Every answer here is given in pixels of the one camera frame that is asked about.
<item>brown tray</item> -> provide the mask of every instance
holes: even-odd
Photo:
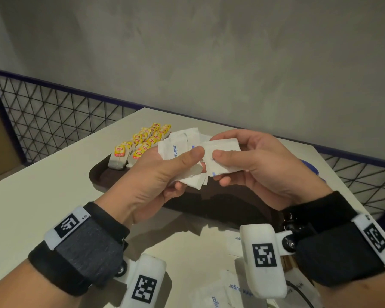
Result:
[[[128,169],[108,168],[110,156],[96,164],[89,173],[95,189],[106,192]],[[185,193],[168,201],[164,207],[199,217],[220,221],[232,228],[241,225],[270,223],[280,231],[282,214],[267,206],[255,193],[245,186],[221,187],[212,177],[201,190],[187,187]]]

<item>table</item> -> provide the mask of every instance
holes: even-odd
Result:
[[[109,155],[115,145],[153,122],[172,124],[172,130],[198,127],[208,135],[231,129],[143,108],[0,181],[0,279],[27,257],[50,227],[78,205],[100,196],[88,178],[90,169]],[[340,191],[352,207],[366,212],[313,146],[281,141],[298,158],[313,164],[328,185]],[[226,253],[221,230],[168,209],[134,226],[129,237],[132,246],[129,253],[137,254],[145,249],[146,253],[167,262],[172,286],[169,282],[171,292],[165,307],[188,307],[186,301],[193,289],[219,279],[221,269],[235,271],[235,258]],[[121,294],[115,294],[115,299],[100,292],[88,294],[82,306],[113,307],[109,301],[117,305],[123,296],[122,289]],[[163,296],[161,306],[167,295]]]

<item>black cable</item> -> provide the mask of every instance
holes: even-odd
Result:
[[[302,296],[302,298],[305,300],[305,302],[308,304],[309,308],[314,308],[314,306],[311,304],[311,302],[309,301],[309,299],[307,298],[307,296],[304,295],[303,292],[301,292],[301,290],[294,284],[292,284],[291,282],[289,282],[288,280],[285,280],[285,282],[287,283],[287,285],[289,287],[292,287],[295,291],[298,292],[299,295]]]

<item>gray fabric patch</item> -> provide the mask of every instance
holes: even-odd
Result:
[[[123,247],[89,218],[56,251],[94,285],[103,287],[119,271]]]

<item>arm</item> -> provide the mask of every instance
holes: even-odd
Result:
[[[214,151],[213,158],[217,162],[245,170],[216,177],[221,186],[247,186],[277,210],[312,202],[332,192],[272,135],[231,130],[212,139],[224,138],[237,138],[248,150]],[[326,308],[385,307],[385,272],[333,288],[317,285],[317,289]]]
[[[130,228],[152,217],[169,199],[181,196],[186,186],[178,181],[168,187],[168,182],[203,156],[204,149],[196,147],[172,160],[163,160],[157,148],[152,148],[95,203]],[[0,280],[0,308],[75,308],[81,299],[50,283],[28,260]]]

